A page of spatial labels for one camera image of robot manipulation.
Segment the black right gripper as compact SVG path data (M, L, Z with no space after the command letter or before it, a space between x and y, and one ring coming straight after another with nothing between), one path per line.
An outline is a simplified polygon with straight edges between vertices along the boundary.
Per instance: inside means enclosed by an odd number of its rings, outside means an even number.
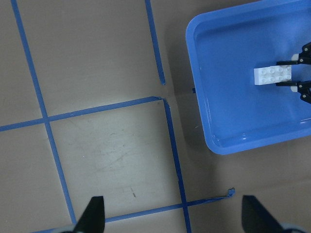
M298 82L279 82L276 86L297 86L300 99L306 103L311 103L311 43L302 46L302 51L294 61L278 61L277 66L304 65L303 81Z

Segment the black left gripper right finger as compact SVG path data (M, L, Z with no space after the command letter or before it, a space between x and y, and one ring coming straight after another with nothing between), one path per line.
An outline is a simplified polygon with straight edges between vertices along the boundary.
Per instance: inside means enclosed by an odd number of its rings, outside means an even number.
M282 233L284 228L255 196L243 195L242 228L245 233Z

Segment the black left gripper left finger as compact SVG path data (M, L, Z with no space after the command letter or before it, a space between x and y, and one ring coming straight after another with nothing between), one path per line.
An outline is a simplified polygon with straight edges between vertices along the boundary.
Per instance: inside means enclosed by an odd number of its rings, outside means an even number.
M92 197L73 229L73 233L103 233L105 229L104 197Z

